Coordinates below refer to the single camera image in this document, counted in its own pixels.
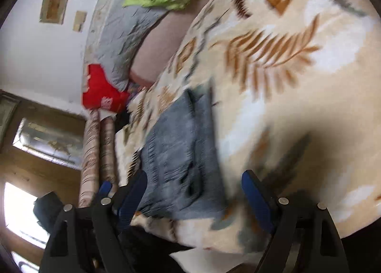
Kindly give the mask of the grey denim pants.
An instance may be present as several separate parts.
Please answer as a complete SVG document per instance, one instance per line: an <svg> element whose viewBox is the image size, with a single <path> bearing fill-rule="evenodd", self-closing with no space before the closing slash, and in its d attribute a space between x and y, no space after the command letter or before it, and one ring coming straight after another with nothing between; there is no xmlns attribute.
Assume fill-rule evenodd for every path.
<svg viewBox="0 0 381 273"><path fill-rule="evenodd" d="M227 196L216 152L210 83L185 89L159 116L146 137L141 165L148 184L138 210L145 216L223 216Z"/></svg>

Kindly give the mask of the dark striped rolled bedding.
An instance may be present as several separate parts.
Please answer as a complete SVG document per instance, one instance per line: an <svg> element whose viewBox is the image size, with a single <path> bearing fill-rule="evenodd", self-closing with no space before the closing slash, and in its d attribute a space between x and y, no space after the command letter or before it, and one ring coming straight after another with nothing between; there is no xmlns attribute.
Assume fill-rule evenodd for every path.
<svg viewBox="0 0 381 273"><path fill-rule="evenodd" d="M115 124L111 116L100 122L100 178L117 187L115 166Z"/></svg>

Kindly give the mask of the wooden door with glass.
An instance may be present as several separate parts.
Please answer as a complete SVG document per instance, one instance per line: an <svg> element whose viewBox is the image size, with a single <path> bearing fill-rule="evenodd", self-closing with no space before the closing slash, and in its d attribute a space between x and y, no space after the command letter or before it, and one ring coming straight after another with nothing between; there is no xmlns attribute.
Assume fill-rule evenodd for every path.
<svg viewBox="0 0 381 273"><path fill-rule="evenodd" d="M76 206L81 172L19 150L12 143L23 118L56 127L75 135L84 134L85 119L3 90L1 96L7 96L17 101L1 143L1 243L8 252L16 252L33 264L39 265L42 260L43 249L19 237L5 226L5 184L11 183L36 197L54 191L62 202Z"/></svg>

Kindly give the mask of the red paper shopping bag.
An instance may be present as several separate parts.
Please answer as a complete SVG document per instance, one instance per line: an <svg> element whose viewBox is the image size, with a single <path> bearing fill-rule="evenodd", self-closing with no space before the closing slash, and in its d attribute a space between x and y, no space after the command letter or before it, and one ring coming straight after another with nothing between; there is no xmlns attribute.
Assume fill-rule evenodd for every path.
<svg viewBox="0 0 381 273"><path fill-rule="evenodd" d="M130 96L126 90L120 92L106 79L100 64L87 66L86 89L82 93L82 105L88 109L102 109L120 113L126 106Z"/></svg>

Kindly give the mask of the pink bolster cushion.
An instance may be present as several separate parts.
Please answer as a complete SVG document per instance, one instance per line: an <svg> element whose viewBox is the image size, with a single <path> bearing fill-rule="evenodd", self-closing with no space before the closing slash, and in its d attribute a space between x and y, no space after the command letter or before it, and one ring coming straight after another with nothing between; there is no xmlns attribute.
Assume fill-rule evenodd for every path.
<svg viewBox="0 0 381 273"><path fill-rule="evenodd" d="M129 72L129 79L151 87L175 55L187 30L209 0L190 0L178 11L170 11L143 40Z"/></svg>

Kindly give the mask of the grey quilted pillow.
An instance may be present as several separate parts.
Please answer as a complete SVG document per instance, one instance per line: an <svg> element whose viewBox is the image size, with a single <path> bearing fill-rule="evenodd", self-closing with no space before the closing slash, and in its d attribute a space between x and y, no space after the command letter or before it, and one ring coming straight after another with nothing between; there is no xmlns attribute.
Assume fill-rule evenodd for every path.
<svg viewBox="0 0 381 273"><path fill-rule="evenodd" d="M130 67L145 37L168 13L161 7L124 6L124 1L114 1L96 51L107 81L120 92L127 89Z"/></svg>

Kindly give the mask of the cream leaf-print blanket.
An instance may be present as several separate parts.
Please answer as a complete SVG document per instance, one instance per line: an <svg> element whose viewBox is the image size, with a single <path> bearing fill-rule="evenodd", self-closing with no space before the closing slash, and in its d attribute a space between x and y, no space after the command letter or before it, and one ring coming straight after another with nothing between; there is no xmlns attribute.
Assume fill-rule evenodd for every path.
<svg viewBox="0 0 381 273"><path fill-rule="evenodd" d="M228 205L219 218L149 216L134 226L221 252L261 246L243 198L252 169L287 196L307 190L342 237L380 217L380 16L370 0L210 0L117 140L120 185L154 125L187 89L213 92Z"/></svg>

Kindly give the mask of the small wall patch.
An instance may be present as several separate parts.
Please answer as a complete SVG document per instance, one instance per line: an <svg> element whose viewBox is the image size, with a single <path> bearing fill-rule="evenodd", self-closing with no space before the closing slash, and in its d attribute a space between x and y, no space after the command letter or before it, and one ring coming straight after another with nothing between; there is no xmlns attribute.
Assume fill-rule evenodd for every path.
<svg viewBox="0 0 381 273"><path fill-rule="evenodd" d="M76 32L81 32L83 25L86 21L86 11L77 11L75 13L75 18L74 18L74 24L73 24L73 30Z"/></svg>

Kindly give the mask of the large wall patch frame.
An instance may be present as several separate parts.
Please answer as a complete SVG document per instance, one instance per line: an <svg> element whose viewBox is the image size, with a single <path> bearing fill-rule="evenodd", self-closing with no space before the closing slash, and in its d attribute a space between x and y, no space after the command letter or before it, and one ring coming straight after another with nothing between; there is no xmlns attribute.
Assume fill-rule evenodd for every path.
<svg viewBox="0 0 381 273"><path fill-rule="evenodd" d="M68 0L43 0L39 21L50 24L63 24Z"/></svg>

